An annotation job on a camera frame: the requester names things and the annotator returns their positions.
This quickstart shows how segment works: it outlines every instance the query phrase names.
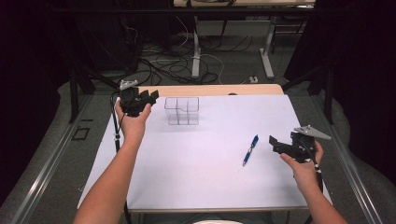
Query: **finger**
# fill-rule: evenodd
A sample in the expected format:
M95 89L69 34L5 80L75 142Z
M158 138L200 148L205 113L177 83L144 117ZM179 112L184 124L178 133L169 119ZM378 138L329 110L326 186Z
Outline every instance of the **finger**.
M324 154L324 150L323 150L323 147L321 146L321 144L317 141L315 141L315 148L317 149L315 158L316 158L317 162L320 163L320 161L323 157L323 154Z
M118 100L116 102L116 113L117 113L117 117L119 117L119 119L123 116L123 112L122 112L122 108L121 108L121 104L120 104L120 100Z
M139 115L143 120L146 120L151 113L151 104L146 104L145 108L143 109L142 113Z
M286 154L286 153L280 154L280 158L281 158L285 163L287 163L287 164L290 166L290 168L291 168L292 170L294 170L297 161L295 161L292 157L290 157L290 156L289 156L288 154Z

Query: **power strip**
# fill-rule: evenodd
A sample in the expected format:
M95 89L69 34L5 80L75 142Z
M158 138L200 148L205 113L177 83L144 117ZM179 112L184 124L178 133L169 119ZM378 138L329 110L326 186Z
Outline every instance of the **power strip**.
M249 77L248 79L250 80L251 84L259 83L259 79L257 77Z

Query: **table surface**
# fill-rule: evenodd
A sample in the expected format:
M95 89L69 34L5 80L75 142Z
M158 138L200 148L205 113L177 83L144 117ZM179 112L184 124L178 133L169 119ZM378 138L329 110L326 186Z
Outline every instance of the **table surface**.
M255 94L276 94L283 95L282 88L276 84L242 84L242 85L201 85L201 86L141 86L140 91L148 90L153 92L158 90L161 96L210 96L228 95L236 93L238 95Z
M185 7L187 0L174 0L175 7ZM236 0L234 7L265 7L265 6L303 6L312 5L315 0ZM225 7L228 2L205 3L191 0L193 7Z
M161 86L137 156L127 198L132 212L306 209L292 171L268 143L290 142L299 126L278 85ZM238 96L227 96L229 93ZM198 125L168 125L165 97L199 96ZM110 118L80 201L115 156ZM242 161L254 135L259 142ZM330 199L327 189L325 195Z

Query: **white paper sheet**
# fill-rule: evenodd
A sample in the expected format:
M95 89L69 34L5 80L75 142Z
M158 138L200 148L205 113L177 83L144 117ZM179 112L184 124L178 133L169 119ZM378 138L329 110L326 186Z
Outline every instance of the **white paper sheet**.
M291 143L300 124L286 95L200 97L199 125L168 125L165 98L152 107L137 155L128 207L133 210L306 207L289 166L269 135ZM112 118L80 203L115 156ZM259 141L242 161L255 135Z

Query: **black robotic gripper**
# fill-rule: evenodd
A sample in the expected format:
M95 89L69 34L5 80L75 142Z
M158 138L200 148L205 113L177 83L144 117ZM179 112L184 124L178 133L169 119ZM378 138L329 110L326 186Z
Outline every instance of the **black robotic gripper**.
M138 117L140 112L143 111L146 104L154 105L156 99L160 94L158 91L154 91L149 94L149 91L142 91L139 94L137 87L132 87L120 91L120 105L122 111L129 117Z
M304 135L302 133L291 133L291 145L278 142L273 136L270 135L270 144L274 147L273 151L279 154L286 153L294 158L297 162L303 163L308 159L315 158L315 137Z

